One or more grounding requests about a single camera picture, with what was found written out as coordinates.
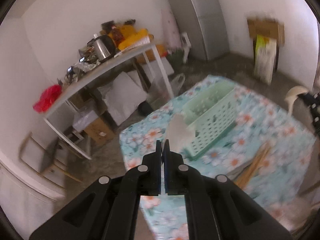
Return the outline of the cream ceramic spoon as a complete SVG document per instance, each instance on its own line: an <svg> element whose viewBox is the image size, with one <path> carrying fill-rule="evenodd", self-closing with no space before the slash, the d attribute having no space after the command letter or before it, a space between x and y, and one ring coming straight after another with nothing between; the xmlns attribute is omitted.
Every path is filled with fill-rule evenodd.
<svg viewBox="0 0 320 240"><path fill-rule="evenodd" d="M295 101L298 99L300 94L305 95L309 91L307 88L303 86L295 86L292 87L286 94L284 101L287 103L288 106L288 115L291 116L293 112L293 106Z"/></svg>

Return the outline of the white ceramic spoon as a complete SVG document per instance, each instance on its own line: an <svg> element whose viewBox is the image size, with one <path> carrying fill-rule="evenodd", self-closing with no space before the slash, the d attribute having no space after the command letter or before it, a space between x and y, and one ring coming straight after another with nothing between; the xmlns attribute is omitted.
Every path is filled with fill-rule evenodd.
<svg viewBox="0 0 320 240"><path fill-rule="evenodd" d="M170 150L181 153L195 139L195 128L189 127L184 116L175 114L170 120L164 137L164 142L169 141Z"/></svg>

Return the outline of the wooden chopstick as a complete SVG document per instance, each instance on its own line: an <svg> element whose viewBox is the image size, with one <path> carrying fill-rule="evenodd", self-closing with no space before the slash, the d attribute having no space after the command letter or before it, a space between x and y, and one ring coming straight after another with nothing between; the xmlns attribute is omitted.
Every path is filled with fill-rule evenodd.
<svg viewBox="0 0 320 240"><path fill-rule="evenodd" d="M255 176L257 173L257 170L262 165L265 158L268 156L268 154L271 151L271 144L269 142L264 143L259 150L257 151L256 155L254 156L251 164L245 168L243 172L241 172L240 176L235 180L235 184L241 188L244 189L249 181Z"/></svg>

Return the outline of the wooden chair black seat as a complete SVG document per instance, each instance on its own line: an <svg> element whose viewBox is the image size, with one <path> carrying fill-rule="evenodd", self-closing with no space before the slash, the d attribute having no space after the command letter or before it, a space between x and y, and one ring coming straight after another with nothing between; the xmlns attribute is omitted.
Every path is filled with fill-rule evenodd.
<svg viewBox="0 0 320 240"><path fill-rule="evenodd" d="M44 147L29 132L20 144L18 157L20 162L49 184L64 190L66 178L82 182L80 178L67 171L70 154L79 156L62 139L56 138Z"/></svg>

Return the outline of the cardboard box under table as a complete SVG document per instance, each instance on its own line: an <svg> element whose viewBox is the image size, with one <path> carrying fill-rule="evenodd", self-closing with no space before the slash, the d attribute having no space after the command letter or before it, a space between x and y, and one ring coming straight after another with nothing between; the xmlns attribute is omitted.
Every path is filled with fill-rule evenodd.
<svg viewBox="0 0 320 240"><path fill-rule="evenodd" d="M112 128L102 117L95 119L84 129L84 131L98 146L104 145L115 137Z"/></svg>

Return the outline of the brown cardboard box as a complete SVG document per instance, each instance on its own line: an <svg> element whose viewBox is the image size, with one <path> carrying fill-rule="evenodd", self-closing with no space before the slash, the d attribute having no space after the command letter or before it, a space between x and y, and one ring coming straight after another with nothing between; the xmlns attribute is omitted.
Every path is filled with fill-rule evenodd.
<svg viewBox="0 0 320 240"><path fill-rule="evenodd" d="M279 46L285 44L284 24L268 18L247 18L248 31L251 39L258 35L275 39Z"/></svg>

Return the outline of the mint green utensil basket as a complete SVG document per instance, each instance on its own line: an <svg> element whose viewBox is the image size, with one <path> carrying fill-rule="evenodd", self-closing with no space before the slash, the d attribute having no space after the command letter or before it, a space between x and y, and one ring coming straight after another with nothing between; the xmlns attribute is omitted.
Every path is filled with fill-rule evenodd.
<svg viewBox="0 0 320 240"><path fill-rule="evenodd" d="M183 106L184 121L195 133L193 141L183 149L189 159L199 159L235 126L234 96L234 83L222 80Z"/></svg>

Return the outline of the white pillow under table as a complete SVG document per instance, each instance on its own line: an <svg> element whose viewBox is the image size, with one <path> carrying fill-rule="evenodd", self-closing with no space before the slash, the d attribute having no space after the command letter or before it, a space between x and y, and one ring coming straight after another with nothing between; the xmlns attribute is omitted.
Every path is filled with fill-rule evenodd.
<svg viewBox="0 0 320 240"><path fill-rule="evenodd" d="M112 82L98 87L98 91L117 126L148 98L136 70L121 72Z"/></svg>

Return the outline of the red plastic bag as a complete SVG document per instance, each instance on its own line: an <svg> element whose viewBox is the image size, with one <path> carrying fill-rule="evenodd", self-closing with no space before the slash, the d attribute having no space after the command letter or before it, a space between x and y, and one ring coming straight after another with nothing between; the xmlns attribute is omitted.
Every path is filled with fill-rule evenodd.
<svg viewBox="0 0 320 240"><path fill-rule="evenodd" d="M58 84L48 87L40 96L38 102L33 105L33 110L37 113L46 112L62 93L62 87Z"/></svg>

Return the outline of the white step stool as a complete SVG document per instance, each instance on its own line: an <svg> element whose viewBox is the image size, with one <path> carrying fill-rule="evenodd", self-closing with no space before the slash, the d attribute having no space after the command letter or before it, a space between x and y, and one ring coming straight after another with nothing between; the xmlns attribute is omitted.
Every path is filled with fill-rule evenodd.
<svg viewBox="0 0 320 240"><path fill-rule="evenodd" d="M186 32L181 33L181 42L183 48L183 63L186 64L188 61L188 55L191 49L191 42Z"/></svg>

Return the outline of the silver refrigerator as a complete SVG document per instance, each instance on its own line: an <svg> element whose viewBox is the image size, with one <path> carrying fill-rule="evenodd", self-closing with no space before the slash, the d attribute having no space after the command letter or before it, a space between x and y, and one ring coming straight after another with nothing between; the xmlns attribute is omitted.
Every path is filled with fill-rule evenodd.
<svg viewBox="0 0 320 240"><path fill-rule="evenodd" d="M191 42L192 57L210 61L229 52L219 0L168 0L178 28Z"/></svg>

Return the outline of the pink rolled mat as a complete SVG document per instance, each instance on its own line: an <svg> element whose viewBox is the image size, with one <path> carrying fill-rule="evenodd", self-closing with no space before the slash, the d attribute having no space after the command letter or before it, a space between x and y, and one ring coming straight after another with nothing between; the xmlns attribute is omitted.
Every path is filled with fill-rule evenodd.
<svg viewBox="0 0 320 240"><path fill-rule="evenodd" d="M163 37L167 48L180 49L182 47L180 32L173 13L168 9L163 9L161 13Z"/></svg>

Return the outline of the steel electric kettle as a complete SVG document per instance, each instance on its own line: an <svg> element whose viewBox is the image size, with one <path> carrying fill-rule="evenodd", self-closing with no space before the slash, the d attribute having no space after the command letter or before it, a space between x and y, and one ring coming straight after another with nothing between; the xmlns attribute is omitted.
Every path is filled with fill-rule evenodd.
<svg viewBox="0 0 320 240"><path fill-rule="evenodd" d="M114 41L107 35L94 34L93 38L87 43L87 46L94 48L94 52L100 63L106 62L116 54Z"/></svg>

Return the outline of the white side table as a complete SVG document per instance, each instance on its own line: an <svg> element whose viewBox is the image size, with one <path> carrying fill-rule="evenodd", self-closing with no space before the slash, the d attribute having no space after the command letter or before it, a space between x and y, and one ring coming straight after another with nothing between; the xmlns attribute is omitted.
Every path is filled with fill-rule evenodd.
<svg viewBox="0 0 320 240"><path fill-rule="evenodd" d="M168 93L170 99L174 98L174 93L168 76L166 74L163 62L156 48L155 42L150 42L128 50L121 53L117 57L114 57L92 70L86 74L78 82L74 82L69 85L59 96L59 98L53 103L49 110L43 115L44 121L49 125L49 127L72 149L75 150L83 158L91 160L91 154L80 148L74 142L72 142L63 132L63 129L59 128L53 121L53 114L55 114L63 104L66 104L71 111L76 112L76 107L74 107L70 102L74 94L82 90L83 88L95 88L109 83L113 80L121 70L124 70L125 63L130 61L133 63L136 56L142 54L147 62L148 68L152 77L156 78L160 76L165 85L165 90Z"/></svg>

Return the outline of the yellow plastic bag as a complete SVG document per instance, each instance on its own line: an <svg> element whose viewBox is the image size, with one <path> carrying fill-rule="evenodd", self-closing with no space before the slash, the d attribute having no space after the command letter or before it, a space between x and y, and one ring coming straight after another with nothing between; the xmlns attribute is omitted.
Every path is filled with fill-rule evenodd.
<svg viewBox="0 0 320 240"><path fill-rule="evenodd" d="M120 51L135 48L150 43L153 40L153 35L147 29L140 29L134 34L131 34L123 42L118 45Z"/></svg>

